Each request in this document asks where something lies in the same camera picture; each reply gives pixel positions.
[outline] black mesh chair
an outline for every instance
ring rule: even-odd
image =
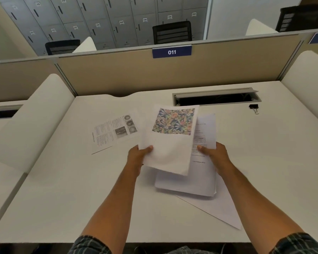
[[[191,22],[181,21],[153,27],[154,44],[192,41]]]
[[[45,44],[48,55],[72,53],[80,45],[80,40],[63,40]]]
[[[278,32],[318,28],[318,4],[299,5],[280,9]]]

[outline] desk surface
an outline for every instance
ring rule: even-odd
[[[268,199],[318,240],[318,119],[279,81],[138,92],[123,98],[76,97],[0,221],[0,242],[72,243],[106,198],[126,162],[133,138],[90,155],[97,121],[172,105],[172,93],[253,87],[249,104],[202,106],[215,113],[217,140],[233,163]],[[238,230],[174,195],[157,192],[156,171],[137,180],[127,242],[248,242]]]

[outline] document with photos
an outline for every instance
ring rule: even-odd
[[[216,148],[215,115],[198,117],[193,138],[190,170],[187,176],[158,170],[155,187],[171,191],[213,197],[216,193],[216,170],[210,158],[197,145]]]
[[[174,174],[188,175],[199,105],[156,105],[146,116],[139,148],[153,145],[144,165]]]
[[[130,111],[94,126],[91,130],[92,154],[138,135],[138,112]]]

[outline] colorful floral image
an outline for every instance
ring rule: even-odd
[[[162,134],[191,135],[194,109],[160,109],[152,131]]]

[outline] beige partition panel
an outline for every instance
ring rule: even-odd
[[[315,35],[315,32],[314,33],[309,33],[309,34],[306,35],[306,38],[305,38],[303,44],[298,49],[297,53],[294,55],[292,61],[290,62],[290,64],[288,65],[287,69],[283,73],[282,78],[286,75],[286,73],[289,71],[289,69],[294,64],[294,62],[296,61],[296,59],[298,58],[298,56],[301,53],[303,53],[305,51],[313,51],[316,54],[318,54],[318,44],[309,44],[309,42],[311,41],[311,39],[313,38],[314,35]]]
[[[285,35],[192,46],[191,56],[153,59],[152,49],[59,57],[78,95],[272,81],[301,40]]]
[[[52,73],[65,82],[48,59],[0,63],[0,102],[28,99]]]

